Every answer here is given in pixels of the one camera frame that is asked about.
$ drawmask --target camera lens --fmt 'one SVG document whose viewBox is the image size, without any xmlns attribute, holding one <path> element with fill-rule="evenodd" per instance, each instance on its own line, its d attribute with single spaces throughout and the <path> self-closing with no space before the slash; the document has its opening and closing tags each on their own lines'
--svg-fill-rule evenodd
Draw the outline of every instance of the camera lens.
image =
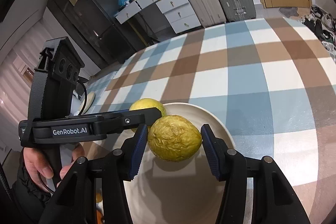
<svg viewBox="0 0 336 224">
<path fill-rule="evenodd" d="M 70 79 L 71 74 L 72 74 L 72 65 L 69 65 L 69 66 L 68 66 L 68 69 L 67 69 L 67 78 L 68 78 L 68 79 Z"/>
<path fill-rule="evenodd" d="M 78 79 L 78 73 L 75 71 L 75 73 L 73 74 L 73 81 L 77 83 L 77 79 Z"/>
<path fill-rule="evenodd" d="M 59 63 L 59 71 L 63 72 L 64 71 L 64 65 L 65 65 L 65 59 L 63 58 L 61 62 Z"/>
</svg>

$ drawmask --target black sleeve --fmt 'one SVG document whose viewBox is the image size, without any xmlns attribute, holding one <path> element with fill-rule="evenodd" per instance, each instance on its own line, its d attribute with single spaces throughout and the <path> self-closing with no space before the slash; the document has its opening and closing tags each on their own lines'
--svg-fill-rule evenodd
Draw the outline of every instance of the black sleeve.
<svg viewBox="0 0 336 224">
<path fill-rule="evenodd" d="M 20 156 L 20 167 L 17 172 L 17 180 L 12 186 L 12 193 L 19 211 L 29 218 L 32 223 L 38 223 L 51 195 L 41 190 L 31 180 L 22 153 Z"/>
</svg>

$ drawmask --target lemon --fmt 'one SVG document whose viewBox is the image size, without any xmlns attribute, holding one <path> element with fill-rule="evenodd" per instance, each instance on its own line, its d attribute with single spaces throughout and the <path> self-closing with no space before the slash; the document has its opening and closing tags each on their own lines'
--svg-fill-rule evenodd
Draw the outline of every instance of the lemon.
<svg viewBox="0 0 336 224">
<path fill-rule="evenodd" d="M 167 115 L 166 109 L 163 106 L 163 104 L 161 104 L 159 101 L 154 100 L 152 98 L 143 98 L 143 99 L 137 100 L 131 105 L 129 110 L 138 110 L 138 109 L 151 108 L 151 107 L 156 107 L 158 110 L 160 110 L 163 117 Z"/>
<path fill-rule="evenodd" d="M 197 152 L 202 144 L 202 136 L 186 118 L 167 115 L 152 125 L 148 133 L 148 144 L 160 159 L 182 161 Z"/>
</svg>

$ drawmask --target human hand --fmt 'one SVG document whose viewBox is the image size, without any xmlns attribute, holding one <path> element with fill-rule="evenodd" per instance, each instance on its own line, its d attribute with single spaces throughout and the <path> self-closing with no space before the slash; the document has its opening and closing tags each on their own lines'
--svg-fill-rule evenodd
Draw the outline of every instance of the human hand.
<svg viewBox="0 0 336 224">
<path fill-rule="evenodd" d="M 81 144 L 78 144 L 72 151 L 72 163 L 66 165 L 62 168 L 59 175 L 61 179 L 64 178 L 65 174 L 69 171 L 73 162 L 77 158 L 84 156 L 84 149 Z M 53 170 L 45 158 L 44 154 L 36 148 L 25 147 L 23 150 L 23 156 L 25 161 L 25 166 L 30 175 L 32 181 L 43 191 L 49 192 L 40 182 L 38 177 L 38 172 L 42 175 L 42 179 L 47 178 L 51 179 L 54 176 Z"/>
</svg>

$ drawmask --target pile of shoes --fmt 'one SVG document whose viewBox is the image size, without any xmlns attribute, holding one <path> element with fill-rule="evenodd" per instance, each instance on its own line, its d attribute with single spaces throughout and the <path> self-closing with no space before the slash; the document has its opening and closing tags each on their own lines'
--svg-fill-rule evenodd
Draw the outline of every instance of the pile of shoes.
<svg viewBox="0 0 336 224">
<path fill-rule="evenodd" d="M 327 49 L 330 56 L 336 62 L 336 19 L 320 7 L 313 5 L 310 14 L 299 20 L 306 25 Z"/>
</svg>

